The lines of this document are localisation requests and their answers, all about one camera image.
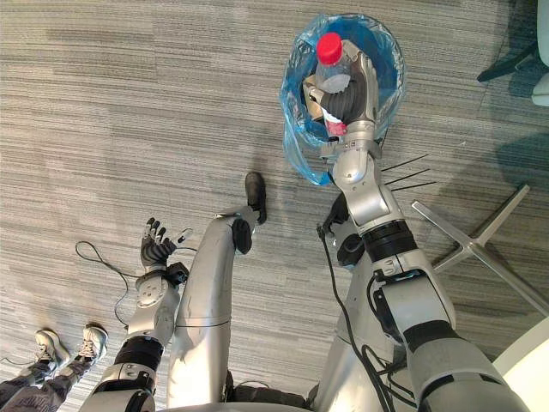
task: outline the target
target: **black cable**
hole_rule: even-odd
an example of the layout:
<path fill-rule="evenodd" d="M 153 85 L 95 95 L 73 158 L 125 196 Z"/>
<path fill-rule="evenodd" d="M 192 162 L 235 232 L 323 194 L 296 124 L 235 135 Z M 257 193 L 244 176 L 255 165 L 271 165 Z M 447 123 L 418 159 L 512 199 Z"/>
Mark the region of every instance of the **black cable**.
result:
<path fill-rule="evenodd" d="M 382 172 L 387 172 L 388 170 L 395 169 L 396 167 L 407 165 L 408 163 L 412 163 L 413 161 L 418 161 L 419 159 L 423 159 L 424 157 L 428 156 L 429 154 L 424 154 L 423 156 L 416 157 L 415 159 L 411 159 L 410 161 L 403 161 L 402 163 L 399 163 L 398 165 L 385 167 L 384 169 L 381 169 Z"/>
<path fill-rule="evenodd" d="M 393 388 L 391 388 L 390 386 L 385 386 L 387 388 L 387 391 L 393 396 L 395 397 L 396 399 L 398 399 L 399 401 L 401 401 L 402 403 L 405 403 L 406 405 L 408 406 L 411 406 L 412 408 L 417 408 L 418 405 L 415 404 L 414 401 L 411 401 L 410 399 L 406 399 L 403 395 L 401 395 L 400 393 L 398 393 L 397 391 L 395 391 Z"/>
<path fill-rule="evenodd" d="M 80 250 L 78 249 L 80 245 L 88 245 L 89 247 L 92 248 L 92 250 L 95 252 L 95 255 L 97 256 L 97 259 L 96 258 L 93 258 L 93 257 L 89 257 L 89 256 L 85 256 L 85 255 L 82 255 Z M 190 251 L 194 251 L 196 252 L 197 250 L 193 247 L 179 247 L 178 249 L 188 249 Z M 89 262 L 95 262 L 97 264 L 103 264 L 105 265 L 105 267 L 109 268 L 110 270 L 118 273 L 118 275 L 120 276 L 120 278 L 124 281 L 124 286 L 125 286 L 125 291 L 124 291 L 124 294 L 122 295 L 122 297 L 120 297 L 120 299 L 117 300 L 117 302 L 114 304 L 114 316 L 116 316 L 116 318 L 118 319 L 118 322 L 120 322 L 121 324 L 124 325 L 124 328 L 127 330 L 128 329 L 128 324 L 126 322 L 124 322 L 122 320 L 122 318 L 120 318 L 120 316 L 118 315 L 118 307 L 120 306 L 120 304 L 122 303 L 122 300 L 125 299 L 126 296 L 128 296 L 128 293 L 130 292 L 130 285 L 128 284 L 128 280 L 126 279 L 126 277 L 130 277 L 132 279 L 137 279 L 139 278 L 140 276 L 136 276 L 136 275 L 130 275 L 128 273 L 125 273 L 123 272 L 121 269 L 117 268 L 115 265 L 113 264 L 110 264 L 109 262 L 107 262 L 99 253 L 99 251 L 97 250 L 97 248 L 95 247 L 95 245 L 91 242 L 88 242 L 87 240 L 80 240 L 78 242 L 76 242 L 75 244 L 75 251 L 76 251 L 76 254 L 78 256 L 80 256 L 82 259 L 84 260 L 87 260 Z"/>
<path fill-rule="evenodd" d="M 384 370 L 387 370 L 389 368 L 391 368 L 393 365 L 397 365 L 396 363 L 395 364 L 391 364 L 390 362 L 388 362 L 387 360 L 385 359 L 381 359 L 379 356 L 377 356 L 376 352 L 368 345 L 362 345 L 362 356 L 366 357 L 367 356 L 367 353 L 366 353 L 366 350 L 368 350 L 368 352 L 371 353 L 371 355 L 376 359 L 377 363 L 379 365 L 381 365 L 382 367 L 384 367 L 385 369 Z M 399 383 L 395 382 L 395 380 L 393 379 L 393 374 L 395 373 L 395 371 L 390 371 L 388 372 L 388 375 L 387 375 L 387 380 L 389 381 L 389 386 L 387 386 L 386 384 L 383 383 L 383 381 L 381 382 L 381 385 L 385 385 L 385 387 L 387 388 L 387 391 L 392 395 L 394 396 L 395 398 L 397 398 L 399 401 L 405 403 L 406 405 L 409 405 L 409 406 L 412 406 L 414 408 L 416 408 L 416 404 L 415 402 L 412 400 L 414 398 L 414 395 L 413 395 L 413 392 L 410 391 L 408 388 L 406 388 L 405 386 L 402 386 L 400 385 Z M 406 392 L 412 399 L 406 399 L 405 397 L 403 397 L 400 393 L 398 393 L 397 391 L 395 391 L 391 385 L 394 385 L 395 387 L 397 387 L 398 389 L 400 389 L 401 391 L 403 392 Z"/>
<path fill-rule="evenodd" d="M 387 392 L 387 388 L 385 387 L 383 382 L 381 385 L 379 384 L 380 378 L 379 378 L 379 375 L 377 375 L 376 368 L 371 364 L 370 358 L 368 358 L 367 356 L 363 357 L 359 349 L 357 348 L 357 344 L 354 341 L 353 328 L 351 326 L 351 319 L 349 318 L 349 313 L 347 312 L 345 304 L 343 303 L 343 301 L 340 298 L 340 295 L 337 292 L 337 286 L 335 284 L 334 267 L 332 266 L 332 259 L 329 256 L 328 245 L 326 244 L 326 233 L 324 233 L 320 225 L 317 226 L 317 233 L 318 233 L 318 237 L 323 242 L 324 253 L 326 254 L 326 260 L 328 261 L 329 273 L 332 280 L 332 291 L 334 292 L 335 300 L 340 306 L 341 312 L 343 313 L 343 317 L 345 318 L 345 324 L 347 326 L 347 334 L 349 335 L 349 342 L 351 343 L 353 352 L 354 354 L 356 354 L 357 358 L 359 358 L 364 369 L 366 370 L 366 373 L 368 374 L 368 377 L 370 378 L 370 381 L 374 386 L 374 389 L 376 390 L 377 398 L 379 400 L 379 403 L 381 404 L 383 412 L 395 412 L 395 406 L 393 405 L 393 401 L 390 398 L 389 393 Z"/>
<path fill-rule="evenodd" d="M 406 179 L 409 179 L 409 178 L 412 178 L 413 176 L 417 176 L 418 174 L 421 174 L 421 173 L 425 173 L 425 172 L 429 172 L 431 169 L 427 168 L 427 169 L 423 169 L 419 172 L 416 172 L 416 173 L 412 173 L 412 174 L 408 174 L 407 176 L 404 176 L 402 178 L 398 178 L 398 179 L 395 179 L 395 180 L 391 180 L 390 182 L 387 182 L 385 185 L 386 186 L 389 186 L 389 185 L 392 185 L 396 182 L 400 182 L 402 180 L 406 180 Z"/>
<path fill-rule="evenodd" d="M 438 182 L 427 182 L 427 183 L 420 183 L 419 185 L 411 185 L 411 186 L 404 186 L 404 187 L 397 187 L 396 189 L 391 189 L 391 191 L 404 191 L 406 189 L 413 189 L 414 187 L 421 187 L 421 186 L 427 186 L 427 185 L 434 185 Z"/>
<path fill-rule="evenodd" d="M 178 248 L 176 249 L 176 251 L 181 251 L 181 250 L 183 250 L 183 249 L 185 249 L 185 250 L 187 250 L 187 251 L 193 251 L 193 252 L 197 252 L 197 251 L 198 251 L 198 249 L 195 249 L 194 247 L 187 247 L 187 246 L 185 246 L 185 247 L 178 247 Z"/>
<path fill-rule="evenodd" d="M 367 356 L 366 350 L 371 353 L 371 355 L 376 359 L 377 363 L 381 365 L 381 367 L 387 368 L 391 364 L 391 362 L 389 362 L 388 360 L 381 359 L 379 356 L 377 356 L 376 352 L 374 352 L 374 349 L 370 348 L 368 345 L 362 345 L 362 356 Z"/>
<path fill-rule="evenodd" d="M 406 386 L 402 386 L 401 384 L 399 384 L 398 382 L 395 382 L 395 380 L 393 379 L 393 374 L 394 372 L 389 372 L 387 374 L 387 380 L 395 387 L 397 387 L 398 389 L 400 389 L 401 391 L 403 392 L 406 392 L 410 397 L 414 398 L 414 394 L 412 391 L 410 391 Z"/>
<path fill-rule="evenodd" d="M 368 286 L 366 287 L 366 298 L 368 299 L 368 306 L 370 307 L 370 310 L 373 312 L 374 316 L 377 318 L 377 309 L 374 307 L 373 302 L 371 301 L 371 285 L 374 283 L 374 276 L 370 278 L 368 281 Z"/>
<path fill-rule="evenodd" d="M 97 259 L 94 259 L 93 257 L 88 257 L 88 256 L 84 256 L 80 253 L 80 251 L 78 250 L 78 246 L 80 245 L 88 245 L 89 247 L 91 247 L 94 252 L 95 252 L 95 255 L 97 256 Z M 76 242 L 75 244 L 75 252 L 78 256 L 80 256 L 82 259 L 84 260 L 88 260 L 90 262 L 96 262 L 98 264 L 104 264 L 107 268 L 109 268 L 110 270 L 113 270 L 115 272 L 117 272 L 119 275 L 121 276 L 126 276 L 126 277 L 133 277 L 133 278 L 138 278 L 140 276 L 136 276 L 136 275 L 130 275 L 128 273 L 124 273 L 122 270 L 120 270 L 119 268 L 117 268 L 116 266 L 114 266 L 113 264 L 109 264 L 99 253 L 99 251 L 97 250 L 97 248 L 94 246 L 93 243 L 91 242 L 88 242 L 87 240 L 80 240 L 78 242 Z"/>
<path fill-rule="evenodd" d="M 16 366 L 16 367 L 24 367 L 25 365 L 31 365 L 33 364 L 34 362 L 31 360 L 29 362 L 23 362 L 23 363 L 19 363 L 19 362 L 13 362 L 9 357 L 7 356 L 4 356 L 2 359 L 0 359 L 0 362 L 8 362 L 8 363 L 11 363 L 12 365 Z"/>

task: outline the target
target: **trash bag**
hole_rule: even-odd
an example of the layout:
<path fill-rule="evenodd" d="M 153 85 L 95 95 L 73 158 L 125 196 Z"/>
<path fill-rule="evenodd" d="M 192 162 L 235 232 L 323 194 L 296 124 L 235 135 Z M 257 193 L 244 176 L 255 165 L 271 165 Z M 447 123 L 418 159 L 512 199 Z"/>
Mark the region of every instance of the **trash bag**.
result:
<path fill-rule="evenodd" d="M 294 40 L 284 70 L 281 105 L 284 113 L 284 153 L 292 166 L 315 185 L 329 183 L 318 158 L 328 140 L 323 123 L 307 112 L 302 81 L 317 68 L 317 42 L 327 32 L 351 40 L 371 59 L 377 72 L 379 110 L 376 141 L 381 142 L 404 94 L 406 68 L 401 48 L 390 31 L 367 15 L 319 15 Z"/>

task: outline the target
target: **white sneaker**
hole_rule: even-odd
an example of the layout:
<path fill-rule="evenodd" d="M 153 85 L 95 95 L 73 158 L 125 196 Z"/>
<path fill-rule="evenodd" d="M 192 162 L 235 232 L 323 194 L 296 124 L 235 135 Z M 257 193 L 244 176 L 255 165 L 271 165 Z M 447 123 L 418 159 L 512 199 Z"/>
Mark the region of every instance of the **white sneaker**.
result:
<path fill-rule="evenodd" d="M 69 351 L 61 343 L 57 333 L 48 329 L 37 330 L 34 338 L 39 347 L 36 361 L 49 361 L 52 372 L 69 363 Z"/>
<path fill-rule="evenodd" d="M 80 356 L 81 358 L 85 358 L 87 362 L 95 364 L 95 362 L 106 355 L 106 341 L 109 336 L 106 330 L 92 324 L 86 325 L 82 335 L 84 339 L 76 359 Z"/>

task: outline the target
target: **person's foot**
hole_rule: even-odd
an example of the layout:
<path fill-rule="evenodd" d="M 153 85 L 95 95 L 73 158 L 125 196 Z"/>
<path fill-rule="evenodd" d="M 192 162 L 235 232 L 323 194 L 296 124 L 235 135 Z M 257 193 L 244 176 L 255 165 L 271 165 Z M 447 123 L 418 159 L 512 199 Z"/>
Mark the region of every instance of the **person's foot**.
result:
<path fill-rule="evenodd" d="M 106 355 L 108 334 L 100 326 L 87 324 L 82 332 L 83 340 L 76 359 L 95 364 Z"/>
<path fill-rule="evenodd" d="M 265 180 L 263 180 L 260 173 L 249 172 L 246 174 L 244 186 L 246 188 L 246 196 L 248 197 L 248 205 L 259 212 L 257 223 L 261 225 L 267 220 Z"/>
<path fill-rule="evenodd" d="M 53 372 L 70 361 L 69 351 L 59 340 L 59 336 L 52 330 L 42 329 L 34 333 L 39 347 L 36 354 L 37 362 L 48 363 Z"/>

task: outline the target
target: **bottle label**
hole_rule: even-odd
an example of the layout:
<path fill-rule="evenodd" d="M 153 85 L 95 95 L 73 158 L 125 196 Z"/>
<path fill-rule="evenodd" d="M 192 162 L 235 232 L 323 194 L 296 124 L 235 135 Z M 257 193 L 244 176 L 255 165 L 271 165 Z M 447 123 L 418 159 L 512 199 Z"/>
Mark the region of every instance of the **bottle label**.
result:
<path fill-rule="evenodd" d="M 326 125 L 326 130 L 331 136 L 343 136 L 347 133 L 347 127 L 343 122 L 338 118 L 332 116 L 323 109 L 324 115 L 324 124 Z"/>

